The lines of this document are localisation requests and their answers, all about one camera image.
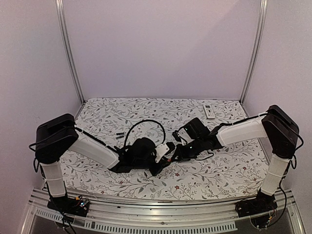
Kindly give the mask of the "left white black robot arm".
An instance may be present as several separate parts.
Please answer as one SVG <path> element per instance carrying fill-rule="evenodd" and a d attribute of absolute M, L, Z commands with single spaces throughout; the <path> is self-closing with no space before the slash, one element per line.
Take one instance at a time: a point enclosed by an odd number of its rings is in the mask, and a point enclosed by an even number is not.
<path fill-rule="evenodd" d="M 36 142 L 30 144 L 29 149 L 35 153 L 35 160 L 42 169 L 53 203 L 61 211 L 67 212 L 73 204 L 71 198 L 67 197 L 59 162 L 65 152 L 83 155 L 117 174 L 147 169 L 156 176 L 169 165 L 166 156 L 175 149 L 175 145 L 166 141 L 156 145 L 142 137 L 121 148 L 111 147 L 77 127 L 71 114 L 63 114 L 37 128 Z"/>

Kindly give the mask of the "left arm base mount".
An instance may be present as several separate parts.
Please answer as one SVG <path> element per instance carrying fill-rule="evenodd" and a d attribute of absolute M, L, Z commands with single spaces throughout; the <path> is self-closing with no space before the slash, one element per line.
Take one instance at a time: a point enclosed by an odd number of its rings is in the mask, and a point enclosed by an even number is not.
<path fill-rule="evenodd" d="M 65 191 L 65 195 L 61 197 L 53 197 L 50 193 L 49 185 L 46 185 L 49 194 L 47 208 L 58 211 L 60 214 L 70 214 L 81 217 L 86 217 L 89 211 L 90 200 L 79 195 L 75 198 L 70 198 Z"/>

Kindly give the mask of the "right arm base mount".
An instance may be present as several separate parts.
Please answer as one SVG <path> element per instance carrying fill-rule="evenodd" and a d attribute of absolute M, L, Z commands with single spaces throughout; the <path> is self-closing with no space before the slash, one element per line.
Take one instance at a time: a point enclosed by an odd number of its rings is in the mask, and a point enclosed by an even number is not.
<path fill-rule="evenodd" d="M 261 190 L 258 191 L 255 198 L 242 199 L 235 203 L 235 211 L 239 217 L 256 215 L 275 210 L 277 202 L 274 195 L 267 195 Z"/>

